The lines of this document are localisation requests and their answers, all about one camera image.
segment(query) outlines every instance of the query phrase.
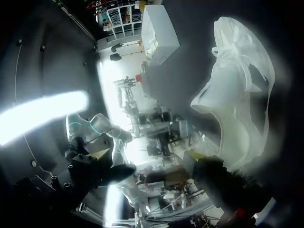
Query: shelf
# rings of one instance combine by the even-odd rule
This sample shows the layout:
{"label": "shelf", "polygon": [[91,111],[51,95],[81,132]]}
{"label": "shelf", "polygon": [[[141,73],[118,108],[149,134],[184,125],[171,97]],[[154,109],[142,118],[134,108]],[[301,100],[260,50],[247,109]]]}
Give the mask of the shelf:
{"label": "shelf", "polygon": [[[141,15],[132,14],[133,6],[136,5],[137,4],[124,5],[107,10],[106,13],[113,26],[112,32],[115,39],[140,35],[138,30],[141,30],[140,28],[142,26]],[[122,13],[124,13],[124,10],[121,11],[121,8],[125,7],[128,7],[125,13],[130,16],[129,23],[123,23]]]}
{"label": "shelf", "polygon": [[[133,23],[125,23],[123,24],[123,26],[125,25],[133,25],[133,24],[139,24],[139,23],[142,23],[142,21],[137,21],[137,22],[133,22]],[[115,25],[113,26],[113,28],[118,28],[118,27],[121,27],[122,25]]]}

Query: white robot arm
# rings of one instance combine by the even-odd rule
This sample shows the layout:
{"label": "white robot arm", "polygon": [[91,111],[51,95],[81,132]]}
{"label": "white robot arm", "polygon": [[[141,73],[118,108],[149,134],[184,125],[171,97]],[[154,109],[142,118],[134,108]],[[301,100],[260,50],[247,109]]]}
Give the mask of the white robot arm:
{"label": "white robot arm", "polygon": [[[69,143],[74,144],[79,138],[84,144],[93,143],[102,135],[107,134],[114,140],[112,151],[113,166],[124,163],[124,145],[132,141],[131,133],[119,126],[112,125],[101,113],[96,114],[91,121],[81,118],[78,114],[68,115],[66,118],[66,133]],[[147,198],[138,189],[135,179],[129,177],[118,184],[130,205],[137,209],[141,216],[148,214]]]}

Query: white shoe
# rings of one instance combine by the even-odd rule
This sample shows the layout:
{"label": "white shoe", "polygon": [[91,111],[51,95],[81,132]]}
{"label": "white shoe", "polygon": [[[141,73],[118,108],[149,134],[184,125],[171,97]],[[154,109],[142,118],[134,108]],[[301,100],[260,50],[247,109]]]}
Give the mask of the white shoe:
{"label": "white shoe", "polygon": [[[264,46],[243,24],[221,17],[214,22],[217,57],[211,79],[191,102],[200,113],[212,113],[220,123],[219,156],[230,169],[237,169],[263,153],[269,123],[268,103],[275,71]],[[250,116],[250,93],[262,92],[252,83],[248,67],[254,65],[268,80],[268,102],[261,135]]]}

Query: shoe laces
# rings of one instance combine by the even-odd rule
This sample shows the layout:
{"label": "shoe laces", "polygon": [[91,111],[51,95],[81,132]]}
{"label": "shoe laces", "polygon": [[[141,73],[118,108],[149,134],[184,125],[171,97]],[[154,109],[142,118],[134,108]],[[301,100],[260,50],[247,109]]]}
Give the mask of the shoe laces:
{"label": "shoe laces", "polygon": [[231,63],[231,61],[227,61],[227,64],[225,64],[223,61],[224,59],[236,59],[237,62],[241,65],[241,68],[245,74],[245,91],[250,91],[252,88],[252,78],[248,68],[250,64],[250,57],[240,51],[243,48],[248,49],[250,45],[254,45],[252,37],[249,35],[241,37],[239,26],[235,26],[233,33],[233,42],[222,47],[213,47],[211,50],[212,54],[217,58],[217,61],[212,69],[212,74],[220,66],[226,67],[228,66],[227,64]]}

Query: white box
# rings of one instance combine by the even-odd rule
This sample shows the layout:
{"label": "white box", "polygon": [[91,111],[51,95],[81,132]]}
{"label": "white box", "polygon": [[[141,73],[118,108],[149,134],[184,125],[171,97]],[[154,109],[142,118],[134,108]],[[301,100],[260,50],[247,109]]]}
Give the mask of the white box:
{"label": "white box", "polygon": [[143,46],[152,52],[149,65],[159,66],[180,46],[174,27],[163,5],[146,5],[142,22]]}

